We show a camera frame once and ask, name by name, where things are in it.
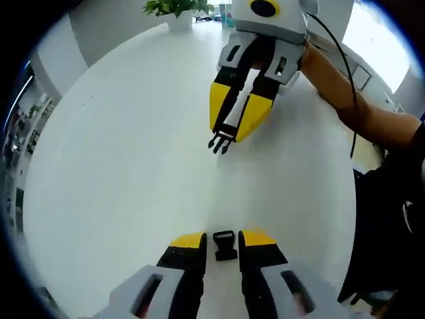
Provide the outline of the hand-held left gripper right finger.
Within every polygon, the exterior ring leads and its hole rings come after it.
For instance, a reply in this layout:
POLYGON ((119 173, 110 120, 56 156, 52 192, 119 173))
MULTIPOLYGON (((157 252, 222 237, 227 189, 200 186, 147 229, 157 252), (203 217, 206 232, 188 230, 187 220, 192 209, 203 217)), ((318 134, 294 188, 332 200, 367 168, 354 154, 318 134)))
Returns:
POLYGON ((341 318, 333 287, 305 265, 288 261, 275 239, 238 232, 242 293, 250 318, 341 318))

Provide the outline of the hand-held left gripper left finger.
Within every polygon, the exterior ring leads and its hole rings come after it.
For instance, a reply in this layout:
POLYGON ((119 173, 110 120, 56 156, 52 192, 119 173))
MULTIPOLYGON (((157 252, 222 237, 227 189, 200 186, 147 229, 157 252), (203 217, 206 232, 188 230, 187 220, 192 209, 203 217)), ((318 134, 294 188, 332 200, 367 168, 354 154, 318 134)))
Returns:
POLYGON ((93 318, 196 318, 204 291, 207 234, 181 235, 156 265, 145 265, 114 288, 93 318))

